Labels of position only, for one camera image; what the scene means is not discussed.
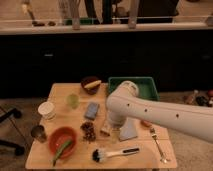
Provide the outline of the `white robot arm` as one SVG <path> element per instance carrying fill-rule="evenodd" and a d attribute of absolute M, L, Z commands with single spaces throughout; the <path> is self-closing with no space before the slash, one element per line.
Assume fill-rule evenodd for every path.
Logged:
<path fill-rule="evenodd" d="M 131 117 L 213 143 L 213 108 L 145 100 L 139 92 L 134 82 L 123 81 L 107 97 L 107 119 L 112 127 L 122 127 Z"/>

